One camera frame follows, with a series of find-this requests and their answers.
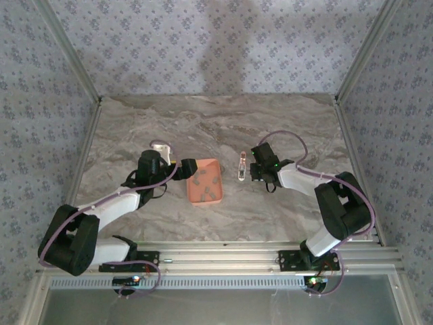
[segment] orange tray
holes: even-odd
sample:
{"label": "orange tray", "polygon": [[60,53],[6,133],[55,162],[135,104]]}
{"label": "orange tray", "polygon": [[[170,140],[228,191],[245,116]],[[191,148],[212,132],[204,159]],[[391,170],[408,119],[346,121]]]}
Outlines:
{"label": "orange tray", "polygon": [[196,174],[187,179],[188,200],[196,206],[220,203],[223,199],[223,183],[218,160],[197,159],[196,162]]}

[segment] marble surface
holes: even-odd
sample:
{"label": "marble surface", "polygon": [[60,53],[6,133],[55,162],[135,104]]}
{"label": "marble surface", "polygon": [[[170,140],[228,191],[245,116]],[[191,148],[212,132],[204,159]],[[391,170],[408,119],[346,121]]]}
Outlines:
{"label": "marble surface", "polygon": [[[327,173],[351,171],[348,152],[328,95],[243,95],[237,97],[151,96],[105,98],[77,203],[115,190],[137,168],[152,139],[170,141],[180,158],[217,158],[224,198],[193,207],[186,182],[170,181],[167,193],[108,225],[132,240],[292,240],[319,229],[314,198],[287,189],[269,194],[261,182],[237,180],[239,156],[270,131],[287,129],[304,138],[310,154],[304,166]],[[302,156],[297,139],[274,136],[280,160]]]}

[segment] wall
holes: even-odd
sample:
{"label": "wall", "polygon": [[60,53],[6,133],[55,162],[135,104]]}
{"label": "wall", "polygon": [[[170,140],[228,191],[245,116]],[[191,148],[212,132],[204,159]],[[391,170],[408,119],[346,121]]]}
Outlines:
{"label": "wall", "polygon": [[93,104],[32,2],[0,11],[0,324],[13,324]]}
{"label": "wall", "polygon": [[344,107],[389,245],[433,324],[433,3],[405,1]]}
{"label": "wall", "polygon": [[101,95],[336,93],[383,0],[59,0]]}

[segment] purple cable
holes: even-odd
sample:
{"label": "purple cable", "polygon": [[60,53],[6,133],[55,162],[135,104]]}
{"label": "purple cable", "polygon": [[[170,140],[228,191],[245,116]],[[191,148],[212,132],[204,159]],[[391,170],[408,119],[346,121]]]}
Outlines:
{"label": "purple cable", "polygon": [[335,250],[335,252],[337,253],[337,255],[338,255],[338,259],[339,259],[339,261],[340,261],[341,276],[340,276],[340,279],[338,280],[337,285],[336,285],[333,289],[331,289],[330,291],[328,291],[328,292],[326,292],[326,293],[323,293],[323,294],[321,294],[320,292],[317,292],[316,290],[308,289],[308,291],[310,291],[310,292],[314,292],[314,293],[317,294],[317,295],[322,295],[322,296],[324,296],[324,295],[328,295],[328,294],[330,294],[330,293],[334,293],[334,292],[335,292],[335,291],[340,287],[341,283],[343,282],[343,277],[344,277],[344,264],[343,264],[343,260],[341,259],[341,256],[340,256],[340,254],[338,253],[338,251],[336,250],[336,248],[338,248],[340,245],[342,245],[342,244],[344,244],[345,242],[347,242],[347,241],[348,241],[350,238],[352,238],[353,236],[355,236],[355,235],[363,235],[363,234],[366,234],[366,233],[370,232],[370,231],[373,229],[373,227],[374,227],[374,223],[375,223],[375,213],[374,213],[374,209],[373,209],[373,206],[371,205],[371,203],[370,203],[370,202],[368,201],[368,199],[365,197],[365,195],[364,195],[360,190],[358,190],[357,188],[355,188],[354,186],[352,186],[351,184],[349,184],[348,182],[343,181],[342,179],[339,179],[339,178],[334,177],[334,176],[331,176],[331,175],[324,175],[324,174],[322,174],[322,173],[317,173],[317,172],[314,172],[314,171],[306,170],[306,169],[304,169],[303,167],[299,166],[299,164],[300,164],[302,161],[304,161],[304,160],[306,159],[306,157],[308,156],[308,154],[309,154],[309,150],[308,150],[308,148],[306,147],[305,141],[304,141],[304,140],[303,140],[299,135],[297,135],[296,133],[291,132],[291,131],[286,131],[286,130],[278,130],[278,131],[270,132],[270,134],[266,135],[264,138],[262,138],[262,139],[260,140],[260,142],[258,143],[258,146],[261,145],[261,144],[262,144],[262,143],[263,143],[263,142],[264,142],[268,137],[270,137],[270,136],[272,136],[272,135],[274,135],[274,134],[279,134],[279,133],[281,133],[281,134],[293,135],[294,137],[296,137],[296,138],[300,141],[300,143],[301,143],[302,146],[304,147],[304,156],[302,156],[301,159],[299,159],[299,160],[297,160],[297,161],[295,162],[295,166],[296,166],[296,169],[297,169],[298,171],[300,171],[301,173],[303,173],[303,174],[305,174],[305,175],[309,175],[309,176],[313,176],[313,177],[318,177],[318,178],[324,178],[324,179],[330,179],[330,180],[332,180],[332,181],[336,181],[336,182],[339,183],[339,184],[342,184],[343,186],[346,186],[349,190],[351,190],[352,192],[354,192],[357,196],[359,196],[359,197],[361,198],[361,200],[362,200],[362,201],[365,203],[365,205],[367,206],[368,211],[370,212],[371,221],[370,221],[370,225],[369,225],[369,227],[368,227],[367,229],[365,229],[365,230],[363,230],[363,231],[361,231],[361,232],[355,232],[352,236],[349,236],[349,237],[346,238],[345,240],[342,240],[341,242],[339,242],[337,245],[335,245],[335,246],[332,248],[332,251]]}
{"label": "purple cable", "polygon": [[138,260],[138,261],[124,261],[124,262],[109,262],[106,264],[110,264],[110,265],[146,264],[146,265],[152,266],[158,272],[158,279],[156,280],[155,285],[151,289],[149,289],[149,290],[137,290],[136,288],[133,288],[132,286],[124,286],[119,290],[119,294],[121,294],[123,290],[133,290],[136,295],[129,295],[127,297],[135,297],[135,298],[136,297],[144,297],[144,296],[147,296],[147,295],[151,294],[152,292],[154,292],[156,290],[156,288],[160,285],[161,270],[157,265],[153,264],[152,262]]}
{"label": "purple cable", "polygon": [[[148,186],[139,186],[138,188],[129,188],[128,190],[123,190],[120,193],[113,193],[110,196],[107,196],[106,198],[102,198],[100,201],[96,202],[93,207],[99,207],[101,204],[106,203],[109,200],[112,200],[113,198],[116,198],[122,194],[127,194],[127,193],[131,193],[131,192],[136,192],[136,191],[140,191],[140,190],[149,190],[151,188],[157,188],[158,186],[161,186],[162,184],[165,184],[166,182],[168,182],[171,177],[173,177],[173,175],[176,173],[177,169],[179,168],[179,157],[177,156],[176,151],[174,150],[174,148],[168,143],[165,142],[163,140],[152,140],[149,144],[149,146],[152,147],[153,144],[155,144],[156,142],[160,143],[160,144],[165,144],[166,146],[169,146],[171,151],[173,152],[173,154],[175,155],[175,159],[176,159],[176,165],[175,168],[173,169],[173,171],[171,172],[171,174],[164,180],[160,181],[159,183],[153,184],[153,185],[148,185]],[[41,256],[39,257],[39,263],[42,266],[45,267],[53,267],[51,264],[48,264],[44,261],[45,256],[47,254],[47,251],[49,250],[49,248],[51,247],[51,245],[53,244],[54,240],[59,236],[60,232],[76,217],[78,217],[81,213],[85,213],[88,210],[91,210],[92,206],[90,207],[85,207],[81,210],[78,210],[76,213],[72,214],[69,218],[67,218],[61,225],[60,227],[54,232],[53,236],[48,240],[47,244],[45,245],[45,247],[43,248],[42,252],[41,252]]]}

